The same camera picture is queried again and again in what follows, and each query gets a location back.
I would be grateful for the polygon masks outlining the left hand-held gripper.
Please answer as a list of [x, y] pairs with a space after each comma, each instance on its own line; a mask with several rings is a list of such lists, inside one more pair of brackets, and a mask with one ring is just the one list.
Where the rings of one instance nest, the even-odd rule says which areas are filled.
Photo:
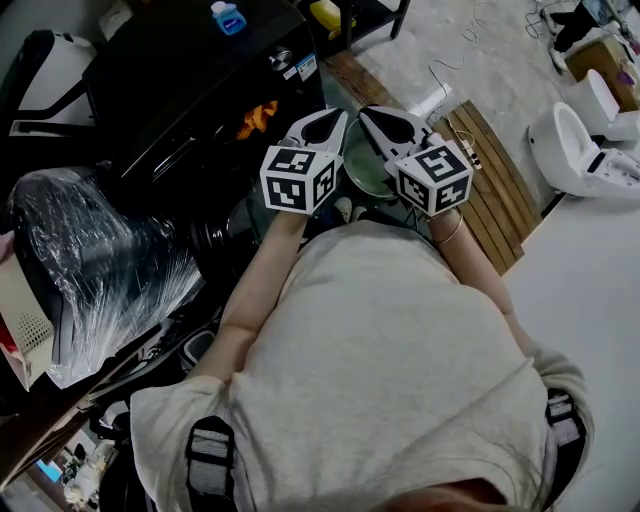
[[312, 215], [335, 191], [348, 113], [339, 107], [295, 121], [271, 145], [260, 168], [264, 202], [272, 210]]

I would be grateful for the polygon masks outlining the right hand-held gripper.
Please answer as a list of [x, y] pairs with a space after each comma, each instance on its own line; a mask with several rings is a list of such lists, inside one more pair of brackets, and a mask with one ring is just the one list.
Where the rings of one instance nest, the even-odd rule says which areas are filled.
[[401, 200], [430, 218], [468, 200], [473, 168], [455, 141], [407, 155], [410, 146], [432, 133], [423, 119], [398, 108], [369, 106], [359, 111], [358, 120], [374, 151], [389, 161], [384, 168]]

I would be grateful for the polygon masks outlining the green laundry basket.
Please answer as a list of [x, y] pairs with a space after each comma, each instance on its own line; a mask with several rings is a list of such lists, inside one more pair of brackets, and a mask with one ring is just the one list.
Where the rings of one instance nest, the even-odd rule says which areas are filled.
[[381, 200], [396, 197], [395, 181], [384, 169], [357, 119], [346, 130], [343, 146], [344, 168], [351, 181], [364, 193]]

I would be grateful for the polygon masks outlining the orange garment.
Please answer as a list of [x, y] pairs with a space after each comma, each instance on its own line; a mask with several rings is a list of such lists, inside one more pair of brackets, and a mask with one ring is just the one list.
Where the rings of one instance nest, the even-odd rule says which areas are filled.
[[258, 130], [260, 133], [265, 133], [269, 120], [277, 111], [277, 101], [270, 101], [253, 108], [244, 115], [243, 124], [237, 131], [235, 138], [237, 140], [246, 140], [255, 130]]

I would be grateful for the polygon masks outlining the black washing machine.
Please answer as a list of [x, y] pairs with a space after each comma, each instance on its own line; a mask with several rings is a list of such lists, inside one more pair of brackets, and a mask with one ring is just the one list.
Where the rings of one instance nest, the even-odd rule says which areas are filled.
[[[227, 36], [215, 0], [152, 0], [98, 52], [83, 80], [107, 151], [106, 193], [121, 210], [189, 225], [220, 220], [252, 189], [267, 149], [325, 106], [308, 23], [289, 0], [231, 0], [246, 20]], [[265, 133], [235, 138], [244, 115], [278, 102]]]

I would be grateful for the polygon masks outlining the person's left forearm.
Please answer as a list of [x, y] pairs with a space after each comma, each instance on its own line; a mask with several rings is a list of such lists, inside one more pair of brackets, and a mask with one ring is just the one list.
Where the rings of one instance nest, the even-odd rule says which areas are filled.
[[228, 383], [242, 371], [249, 349], [276, 307], [295, 262], [308, 217], [279, 212], [225, 306], [217, 336], [189, 372]]

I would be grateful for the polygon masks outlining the person's right forearm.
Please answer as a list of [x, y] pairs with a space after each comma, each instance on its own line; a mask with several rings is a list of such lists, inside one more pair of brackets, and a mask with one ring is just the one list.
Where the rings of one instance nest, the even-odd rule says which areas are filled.
[[436, 246], [461, 284], [475, 288], [494, 302], [521, 351], [524, 354], [532, 352], [532, 340], [516, 317], [511, 297], [501, 276], [475, 241], [465, 220], [451, 241]]

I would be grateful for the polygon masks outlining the white power adapter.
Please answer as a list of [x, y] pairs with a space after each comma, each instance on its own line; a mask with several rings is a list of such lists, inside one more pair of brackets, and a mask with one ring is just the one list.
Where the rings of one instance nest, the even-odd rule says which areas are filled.
[[451, 87], [447, 84], [439, 85], [427, 97], [409, 109], [409, 112], [419, 118], [429, 118], [438, 108], [440, 108], [452, 93]]

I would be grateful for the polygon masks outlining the white power strip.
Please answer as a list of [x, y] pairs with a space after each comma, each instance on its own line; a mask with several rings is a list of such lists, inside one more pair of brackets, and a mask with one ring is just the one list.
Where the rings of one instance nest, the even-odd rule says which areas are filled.
[[458, 157], [467, 162], [476, 171], [483, 169], [481, 161], [473, 148], [473, 144], [457, 132], [454, 133], [454, 145], [455, 154]]

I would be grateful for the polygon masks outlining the dark wooden plank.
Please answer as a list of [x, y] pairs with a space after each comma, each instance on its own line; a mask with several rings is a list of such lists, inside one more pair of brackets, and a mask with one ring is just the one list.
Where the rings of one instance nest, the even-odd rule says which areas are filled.
[[334, 78], [360, 105], [400, 106], [384, 85], [363, 67], [349, 51], [341, 51], [325, 58], [324, 64]]

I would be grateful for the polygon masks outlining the person's black trousers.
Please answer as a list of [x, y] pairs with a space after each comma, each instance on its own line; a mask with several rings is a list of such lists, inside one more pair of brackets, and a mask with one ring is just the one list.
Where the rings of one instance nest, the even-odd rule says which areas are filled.
[[328, 210], [321, 213], [319, 216], [312, 217], [305, 229], [305, 236], [312, 239], [321, 233], [329, 231], [331, 229], [346, 225], [351, 222], [357, 221], [371, 221], [385, 226], [392, 226], [396, 228], [408, 229], [423, 238], [427, 238], [427, 235], [420, 232], [418, 229], [407, 225], [399, 221], [398, 219], [381, 212], [379, 210], [367, 210], [360, 209], [360, 213], [354, 211], [347, 220], [344, 219], [342, 213], [334, 206], [331, 206]]

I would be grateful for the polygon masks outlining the gold bangle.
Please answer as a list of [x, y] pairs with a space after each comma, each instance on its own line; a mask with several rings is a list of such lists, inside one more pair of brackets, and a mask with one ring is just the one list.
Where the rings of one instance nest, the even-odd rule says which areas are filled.
[[464, 224], [463, 215], [451, 209], [429, 221], [429, 229], [437, 245], [451, 241]]

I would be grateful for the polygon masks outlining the wooden slat board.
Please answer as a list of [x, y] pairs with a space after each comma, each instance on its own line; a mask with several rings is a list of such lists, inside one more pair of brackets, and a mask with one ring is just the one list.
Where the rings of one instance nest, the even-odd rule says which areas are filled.
[[482, 170], [474, 170], [469, 199], [459, 206], [474, 239], [499, 274], [524, 255], [522, 244], [542, 221], [518, 167], [488, 121], [470, 100], [433, 125], [445, 140], [467, 139]]

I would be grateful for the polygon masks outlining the yellow container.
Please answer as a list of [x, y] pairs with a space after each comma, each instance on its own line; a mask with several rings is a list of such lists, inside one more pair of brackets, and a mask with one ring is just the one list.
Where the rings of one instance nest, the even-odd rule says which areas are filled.
[[309, 4], [311, 15], [329, 32], [330, 37], [341, 33], [341, 11], [332, 0], [316, 0]]

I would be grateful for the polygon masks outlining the black metal shelf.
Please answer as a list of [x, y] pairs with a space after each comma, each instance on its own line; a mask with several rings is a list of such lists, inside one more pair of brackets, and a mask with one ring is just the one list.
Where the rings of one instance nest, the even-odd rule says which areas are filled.
[[329, 0], [337, 8], [337, 27], [325, 27], [312, 13], [311, 5], [321, 0], [296, 0], [296, 7], [309, 24], [316, 50], [321, 57], [350, 51], [355, 42], [389, 24], [392, 39], [402, 28], [411, 0], [399, 0], [391, 9], [382, 0]]

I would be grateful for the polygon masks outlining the blue bottle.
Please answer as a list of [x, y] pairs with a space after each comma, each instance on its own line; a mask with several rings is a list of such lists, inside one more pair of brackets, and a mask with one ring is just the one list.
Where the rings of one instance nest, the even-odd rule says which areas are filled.
[[213, 19], [225, 35], [232, 36], [245, 29], [246, 20], [235, 4], [216, 0], [210, 9]]

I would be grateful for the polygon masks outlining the white toilet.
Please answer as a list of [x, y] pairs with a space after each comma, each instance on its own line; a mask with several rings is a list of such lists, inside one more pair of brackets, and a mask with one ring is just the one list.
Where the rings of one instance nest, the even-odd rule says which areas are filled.
[[588, 133], [609, 141], [640, 140], [640, 110], [622, 112], [604, 78], [593, 69], [566, 92]]
[[640, 161], [600, 148], [577, 113], [557, 102], [527, 131], [533, 158], [547, 183], [576, 197], [640, 202]]

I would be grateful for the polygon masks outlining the brown cardboard box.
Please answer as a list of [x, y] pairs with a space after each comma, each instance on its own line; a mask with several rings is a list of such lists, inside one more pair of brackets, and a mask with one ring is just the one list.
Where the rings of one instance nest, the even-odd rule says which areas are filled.
[[622, 112], [640, 110], [640, 54], [636, 55], [624, 39], [616, 35], [595, 39], [565, 60], [576, 81], [591, 69], [597, 71]]

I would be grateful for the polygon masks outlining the person's grey shirt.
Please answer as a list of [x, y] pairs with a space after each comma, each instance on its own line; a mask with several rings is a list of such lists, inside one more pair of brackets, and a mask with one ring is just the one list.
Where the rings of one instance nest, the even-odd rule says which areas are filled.
[[417, 234], [352, 222], [299, 247], [228, 383], [131, 398], [158, 512], [545, 512], [588, 456], [582, 372]]

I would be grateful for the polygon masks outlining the plastic-wrapped black appliance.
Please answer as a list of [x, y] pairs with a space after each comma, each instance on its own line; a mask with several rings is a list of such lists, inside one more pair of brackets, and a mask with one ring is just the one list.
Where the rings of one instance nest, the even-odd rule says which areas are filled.
[[22, 176], [8, 220], [18, 260], [54, 326], [46, 372], [61, 389], [95, 374], [203, 283], [172, 220], [118, 212], [85, 170]]

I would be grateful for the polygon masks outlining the white perforated box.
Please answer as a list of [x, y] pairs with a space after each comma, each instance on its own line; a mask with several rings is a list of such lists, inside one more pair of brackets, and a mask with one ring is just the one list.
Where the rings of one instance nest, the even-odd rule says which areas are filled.
[[26, 391], [49, 368], [54, 328], [15, 252], [14, 233], [0, 235], [0, 352]]

